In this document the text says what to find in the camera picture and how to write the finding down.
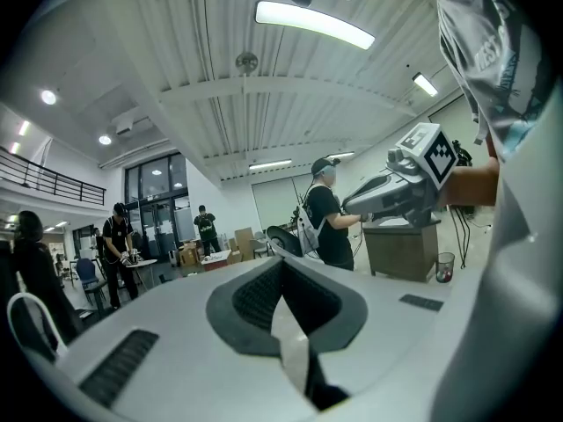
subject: gray t-shirt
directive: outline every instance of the gray t-shirt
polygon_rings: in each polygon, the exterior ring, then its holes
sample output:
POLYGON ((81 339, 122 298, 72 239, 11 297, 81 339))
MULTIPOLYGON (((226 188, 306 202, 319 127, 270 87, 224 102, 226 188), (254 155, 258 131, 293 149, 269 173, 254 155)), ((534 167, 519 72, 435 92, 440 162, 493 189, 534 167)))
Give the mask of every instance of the gray t-shirt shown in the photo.
POLYGON ((475 142, 491 132, 506 161, 555 84, 540 39, 510 0, 438 0, 438 18, 441 50, 479 122, 475 142))

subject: blue chair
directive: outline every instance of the blue chair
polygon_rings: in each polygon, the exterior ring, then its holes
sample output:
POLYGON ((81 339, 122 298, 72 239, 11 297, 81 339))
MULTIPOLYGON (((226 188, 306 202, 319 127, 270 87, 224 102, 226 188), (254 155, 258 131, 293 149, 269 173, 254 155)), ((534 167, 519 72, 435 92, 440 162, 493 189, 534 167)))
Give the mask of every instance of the blue chair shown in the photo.
POLYGON ((88 258, 81 258, 77 261, 77 274, 82 283, 82 289, 86 293, 86 299, 91 304, 90 294, 94 294, 94 300, 98 307, 100 317, 104 313, 104 305, 101 299, 106 299, 102 288, 107 284, 105 280, 100 281, 96 276, 96 266, 88 258))

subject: white cord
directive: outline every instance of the white cord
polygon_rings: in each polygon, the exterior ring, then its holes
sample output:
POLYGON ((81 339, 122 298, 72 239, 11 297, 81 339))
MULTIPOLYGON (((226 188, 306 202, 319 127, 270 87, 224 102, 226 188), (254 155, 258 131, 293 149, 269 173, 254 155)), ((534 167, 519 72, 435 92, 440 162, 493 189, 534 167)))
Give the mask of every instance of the white cord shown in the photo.
POLYGON ((49 313, 49 310, 45 306, 45 303, 43 303, 40 298, 36 297, 33 294, 29 294, 28 292, 18 292, 17 294, 13 295, 11 299, 8 301, 8 308, 7 308, 8 324, 10 325, 11 334, 16 339, 16 341, 18 341, 19 346, 21 347, 22 345, 19 343, 18 335, 16 334, 13 322, 11 321, 11 309, 13 308, 14 303, 21 298, 28 298, 34 301, 35 303, 37 303, 41 311, 43 311, 43 315, 47 318, 47 322, 49 323, 49 327, 51 327, 51 331, 55 335, 55 339, 58 344, 56 352, 59 354, 59 356, 66 353, 69 349, 66 346, 66 344, 62 341, 61 335, 59 334, 59 331, 56 329, 55 322, 53 322, 51 313, 49 313))

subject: ceiling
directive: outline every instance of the ceiling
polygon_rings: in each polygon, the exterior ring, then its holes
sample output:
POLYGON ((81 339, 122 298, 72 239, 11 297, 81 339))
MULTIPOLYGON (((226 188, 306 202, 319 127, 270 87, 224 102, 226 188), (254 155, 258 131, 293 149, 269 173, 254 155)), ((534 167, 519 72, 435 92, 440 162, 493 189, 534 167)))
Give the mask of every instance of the ceiling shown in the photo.
POLYGON ((27 28, 0 99, 100 162, 165 137, 218 181, 252 163, 303 167, 362 151, 457 88, 433 0, 313 0, 373 34, 367 51, 258 25, 257 1, 66 0, 27 28), (246 78, 235 66, 242 52, 259 60, 246 78), (413 84, 417 72, 437 97, 413 84), (60 103, 40 102, 45 88, 60 103), (116 137, 127 118, 138 123, 116 137), (103 133, 116 138, 109 148, 97 142, 103 133))

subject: ceiling light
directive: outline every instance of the ceiling light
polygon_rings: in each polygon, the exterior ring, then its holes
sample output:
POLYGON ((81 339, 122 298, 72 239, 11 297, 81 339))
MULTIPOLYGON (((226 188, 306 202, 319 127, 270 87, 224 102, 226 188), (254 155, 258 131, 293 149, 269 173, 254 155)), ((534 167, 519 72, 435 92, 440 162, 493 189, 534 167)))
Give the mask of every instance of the ceiling light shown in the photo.
POLYGON ((112 143, 112 138, 110 138, 108 135, 103 135, 99 137, 98 141, 100 144, 109 145, 112 143))
POLYGON ((54 105, 56 103, 56 95, 51 91, 43 91, 41 93, 41 100, 48 105, 54 105))
POLYGON ((426 91, 430 97, 438 93, 438 90, 420 72, 413 76, 413 81, 426 91))
POLYGON ((256 22, 259 24, 287 25, 327 34, 367 50, 375 38, 348 22, 292 4, 258 2, 256 22))
POLYGON ((21 128, 19 129, 20 136, 26 135, 27 127, 29 127, 29 122, 27 120, 24 120, 24 123, 21 124, 21 128))
POLYGON ((333 155, 327 156, 327 158, 334 159, 334 158, 345 158, 346 156, 352 156, 354 154, 353 151, 348 151, 346 153, 334 153, 333 155))
POLYGON ((284 159, 283 161, 273 161, 272 163, 253 164, 249 169, 253 171, 255 169, 266 169, 267 167, 275 167, 276 165, 286 165, 289 163, 291 163, 290 159, 284 159))

